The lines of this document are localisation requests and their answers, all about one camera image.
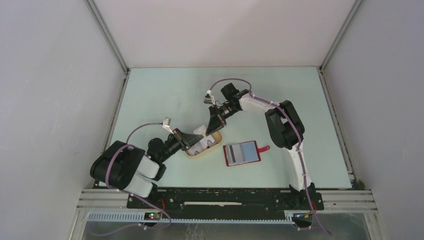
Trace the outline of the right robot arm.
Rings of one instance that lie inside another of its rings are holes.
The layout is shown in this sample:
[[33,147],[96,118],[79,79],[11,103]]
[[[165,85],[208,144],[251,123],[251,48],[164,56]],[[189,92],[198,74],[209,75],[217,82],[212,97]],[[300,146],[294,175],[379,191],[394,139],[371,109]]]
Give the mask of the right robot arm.
[[240,111],[263,115],[272,142],[287,150],[290,156],[291,204],[297,209],[304,209],[311,202],[310,195],[315,191],[315,185],[303,157],[305,127],[292,102],[275,103],[255,95],[251,88],[240,91],[232,83],[225,85],[221,93],[226,100],[221,106],[216,105],[211,88],[204,97],[204,103],[210,105],[205,134],[209,136],[221,130],[226,126],[226,120]]

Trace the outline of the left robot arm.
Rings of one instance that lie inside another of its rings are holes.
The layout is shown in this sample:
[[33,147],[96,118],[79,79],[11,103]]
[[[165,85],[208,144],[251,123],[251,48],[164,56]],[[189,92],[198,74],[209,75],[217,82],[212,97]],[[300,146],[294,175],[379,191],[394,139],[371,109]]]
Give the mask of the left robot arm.
[[151,139],[147,150],[117,140],[94,161],[89,174],[112,188],[138,195],[145,208],[153,208],[158,202],[154,182],[164,175],[164,162],[203,138],[201,134],[184,133],[176,128],[166,141]]

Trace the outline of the red leather card holder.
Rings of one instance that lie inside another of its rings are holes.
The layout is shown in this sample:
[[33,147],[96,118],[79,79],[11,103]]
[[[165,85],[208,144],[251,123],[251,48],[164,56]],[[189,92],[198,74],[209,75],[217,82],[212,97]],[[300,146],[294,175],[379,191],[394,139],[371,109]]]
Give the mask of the red leather card holder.
[[[229,165],[228,162],[228,154],[227,154],[227,146],[232,144],[240,144],[241,150],[243,153],[243,162],[241,164],[236,165]],[[261,153],[264,153],[268,150],[270,150],[270,146],[266,145],[263,147],[258,147],[258,144],[255,140],[252,141],[246,141],[246,142],[240,142],[240,143],[232,143],[232,144],[226,144],[223,146],[223,152],[225,157],[225,162],[227,167],[234,167],[239,165],[245,165],[250,163],[256,163],[261,161]]]

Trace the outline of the silver VIP card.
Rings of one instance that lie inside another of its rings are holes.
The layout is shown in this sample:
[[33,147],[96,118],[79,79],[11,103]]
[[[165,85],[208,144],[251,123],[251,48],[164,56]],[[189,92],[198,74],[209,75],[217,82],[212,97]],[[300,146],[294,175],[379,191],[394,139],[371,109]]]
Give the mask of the silver VIP card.
[[207,127],[205,125],[201,125],[200,127],[196,128],[193,133],[195,135],[202,135],[202,136],[206,136],[207,135]]

